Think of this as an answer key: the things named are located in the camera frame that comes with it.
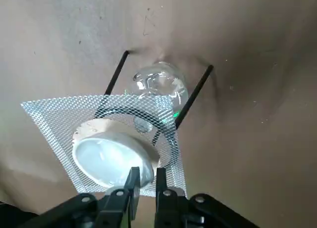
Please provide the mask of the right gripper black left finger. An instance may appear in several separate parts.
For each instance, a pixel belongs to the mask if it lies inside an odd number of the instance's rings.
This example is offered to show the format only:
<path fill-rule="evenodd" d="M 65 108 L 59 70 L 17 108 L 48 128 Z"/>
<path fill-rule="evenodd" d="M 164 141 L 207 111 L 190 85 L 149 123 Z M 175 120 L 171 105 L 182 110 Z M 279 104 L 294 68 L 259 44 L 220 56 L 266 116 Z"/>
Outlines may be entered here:
<path fill-rule="evenodd" d="M 129 228 L 134 214 L 134 192 L 140 191 L 140 169 L 132 167 L 123 187 L 97 199 L 80 193 L 20 225 L 21 228 Z"/>

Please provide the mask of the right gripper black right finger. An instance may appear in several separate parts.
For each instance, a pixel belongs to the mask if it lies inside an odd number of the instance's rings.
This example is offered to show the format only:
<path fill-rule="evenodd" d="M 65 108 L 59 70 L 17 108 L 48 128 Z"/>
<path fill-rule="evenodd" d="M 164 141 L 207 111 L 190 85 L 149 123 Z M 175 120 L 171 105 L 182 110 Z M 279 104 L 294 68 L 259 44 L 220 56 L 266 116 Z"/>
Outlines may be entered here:
<path fill-rule="evenodd" d="M 257 228 L 258 226 L 215 198 L 198 193 L 190 199 L 169 188 L 166 169 L 156 177 L 156 228 Z"/>

